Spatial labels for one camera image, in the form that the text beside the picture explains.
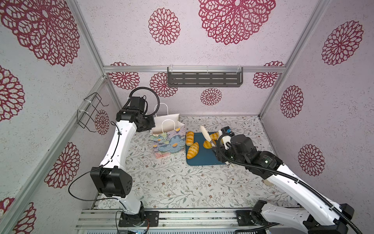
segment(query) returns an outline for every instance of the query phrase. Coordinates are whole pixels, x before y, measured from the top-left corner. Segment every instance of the leaf pattern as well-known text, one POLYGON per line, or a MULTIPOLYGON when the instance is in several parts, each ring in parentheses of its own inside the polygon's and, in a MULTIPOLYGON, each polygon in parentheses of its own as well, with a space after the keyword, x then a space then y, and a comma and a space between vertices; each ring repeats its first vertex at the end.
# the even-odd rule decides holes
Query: leaf pattern
MULTIPOLYGON (((180 121, 186 131, 208 131, 230 126, 236 135, 250 137, 259 151, 272 151, 258 117, 215 116, 186 117, 180 121)), ((275 185, 269 187, 262 178, 235 165, 189 166, 186 151, 157 159, 149 132, 136 133, 126 158, 126 172, 132 176, 132 192, 145 208, 242 208, 253 207, 258 200, 285 207, 297 202, 275 185)), ((115 200, 102 200, 99 209, 117 209, 115 200)))

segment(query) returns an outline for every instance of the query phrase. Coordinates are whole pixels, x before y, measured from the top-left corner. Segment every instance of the toy food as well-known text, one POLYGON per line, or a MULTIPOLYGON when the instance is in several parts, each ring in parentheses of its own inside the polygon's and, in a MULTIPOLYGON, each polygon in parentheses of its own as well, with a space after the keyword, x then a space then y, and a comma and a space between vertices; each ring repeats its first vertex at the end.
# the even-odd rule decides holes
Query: toy food
POLYGON ((212 140, 218 140, 218 138, 220 137, 219 133, 212 133, 209 135, 211 137, 212 140))
POLYGON ((212 148, 212 144, 207 140, 204 141, 203 146, 204 146, 205 149, 211 149, 212 148))
POLYGON ((194 135, 195 134, 191 131, 186 133, 186 145, 191 146, 193 144, 194 135))
POLYGON ((191 159, 195 157, 199 152, 199 143, 195 142, 193 143, 187 152, 187 159, 191 159))

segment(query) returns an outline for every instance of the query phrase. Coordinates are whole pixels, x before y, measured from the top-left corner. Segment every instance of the small red flower pattern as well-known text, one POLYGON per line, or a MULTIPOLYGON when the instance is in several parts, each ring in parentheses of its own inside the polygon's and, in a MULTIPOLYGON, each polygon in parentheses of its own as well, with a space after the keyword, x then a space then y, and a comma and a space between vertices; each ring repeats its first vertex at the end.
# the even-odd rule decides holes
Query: small red flower pattern
POLYGON ((49 171, 44 182, 48 187, 63 188, 67 186, 77 174, 80 164, 80 155, 77 147, 69 142, 61 152, 53 168, 49 171))
POLYGON ((275 0, 199 0, 199 16, 208 37, 238 44, 257 33, 275 8, 275 0))
POLYGON ((358 21, 352 20, 339 25, 327 37, 322 48, 324 62, 334 66, 346 61, 358 49, 363 33, 358 21))
POLYGON ((30 202, 28 209, 24 211, 21 216, 21 219, 17 222, 13 228, 14 234, 30 234, 34 230, 34 224, 36 221, 36 208, 34 203, 30 202))
POLYGON ((296 85, 292 85, 283 92, 280 99, 280 110, 287 118, 295 117, 301 111, 303 101, 304 98, 301 89, 296 85))
POLYGON ((159 8, 148 20, 152 37, 161 45, 169 45, 178 38, 181 31, 178 18, 169 9, 159 8))
MULTIPOLYGON (((279 61, 271 61, 270 63, 266 63, 264 66, 284 66, 284 64, 279 61)), ((278 76, 279 73, 277 72, 257 72, 253 77, 253 83, 256 87, 266 89, 274 85, 278 76)))
MULTIPOLYGON (((115 62, 111 66, 129 66, 127 63, 115 62)), ((108 73, 113 84, 122 89, 134 89, 139 85, 139 74, 137 72, 112 72, 108 73)))
POLYGON ((149 81, 149 85, 161 97, 171 97, 178 91, 178 88, 168 86, 168 74, 165 72, 154 74, 149 81))
POLYGON ((311 176, 318 176, 325 169, 325 158, 314 145, 304 145, 298 157, 303 171, 311 176))
POLYGON ((106 111, 99 110, 95 116, 95 127, 100 135, 105 135, 109 129, 109 116, 106 111))
POLYGON ((38 59, 65 66, 78 56, 78 28, 64 0, 0 0, 0 15, 38 59))
POLYGON ((0 201, 0 219, 5 214, 10 204, 14 201, 14 198, 7 197, 6 199, 0 201))
POLYGON ((222 93, 219 89, 208 88, 200 95, 200 100, 207 106, 213 106, 217 104, 222 98, 222 93))
POLYGON ((18 114, 25 103, 25 93, 18 78, 0 66, 0 122, 18 114))

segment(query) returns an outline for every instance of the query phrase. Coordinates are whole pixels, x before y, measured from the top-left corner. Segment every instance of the floral gift bag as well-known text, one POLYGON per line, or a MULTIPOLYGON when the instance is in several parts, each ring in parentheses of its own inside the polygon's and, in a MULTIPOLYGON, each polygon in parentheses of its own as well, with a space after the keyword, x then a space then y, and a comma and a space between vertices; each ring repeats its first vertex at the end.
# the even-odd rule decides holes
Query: floral gift bag
POLYGON ((169 109, 167 115, 154 118, 155 127, 151 129, 150 137, 156 158, 165 157, 184 149, 186 127, 178 119, 179 114, 169 115, 169 109))

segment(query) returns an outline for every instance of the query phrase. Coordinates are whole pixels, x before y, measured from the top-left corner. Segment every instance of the large red flower pattern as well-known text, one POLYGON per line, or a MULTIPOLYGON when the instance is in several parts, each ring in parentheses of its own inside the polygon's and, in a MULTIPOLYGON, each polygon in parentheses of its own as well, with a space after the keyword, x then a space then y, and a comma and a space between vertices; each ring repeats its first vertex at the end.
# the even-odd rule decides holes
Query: large red flower pattern
POLYGON ((213 106, 217 104, 222 98, 222 93, 219 89, 208 88, 204 90, 200 95, 200 100, 207 106, 213 106))
POLYGON ((199 0, 202 27, 215 41, 238 44, 257 33, 275 0, 199 0))
POLYGON ((80 155, 77 147, 69 142, 61 152, 53 168, 49 171, 44 182, 49 187, 62 188, 68 185, 77 174, 80 164, 80 155))
MULTIPOLYGON (((129 66, 126 63, 115 62, 111 66, 129 66)), ((134 89, 139 85, 139 74, 137 72, 112 72, 108 73, 113 84, 123 89, 134 89)))
POLYGON ((34 207, 34 203, 30 202, 30 204, 28 205, 28 209, 24 211, 24 213, 21 216, 21 219, 14 226, 14 234, 30 234, 34 230, 35 221, 36 208, 34 207))
POLYGON ((287 118, 295 117, 301 111, 303 101, 304 98, 301 89, 296 85, 292 85, 283 92, 280 99, 280 110, 287 118))
POLYGON ((169 9, 159 8, 148 20, 152 37, 162 45, 169 45, 178 38, 181 28, 178 18, 169 9))
POLYGON ((149 85, 161 97, 173 96, 178 91, 178 88, 168 86, 168 74, 165 72, 154 74, 149 81, 149 85))
POLYGON ((311 176, 318 176, 325 169, 325 158, 314 145, 304 145, 298 157, 303 171, 311 176))
POLYGON ((14 201, 14 198, 7 197, 6 199, 0 201, 0 219, 5 214, 10 204, 14 201))
MULTIPOLYGON (((284 64, 279 61, 271 61, 266 63, 265 66, 283 66, 284 64)), ((275 80, 278 78, 277 72, 257 72, 253 77, 253 83, 256 87, 266 89, 274 85, 275 80)))
POLYGON ((95 116, 95 127, 100 135, 105 135, 109 129, 109 116, 106 111, 99 110, 95 116))
POLYGON ((65 66, 78 56, 77 24, 64 0, 0 0, 0 15, 38 59, 65 66))
POLYGON ((0 66, 0 122, 22 110, 25 93, 18 78, 0 66))
POLYGON ((363 33, 358 21, 352 20, 339 25, 327 37, 322 48, 322 59, 333 66, 346 61, 360 45, 363 33))

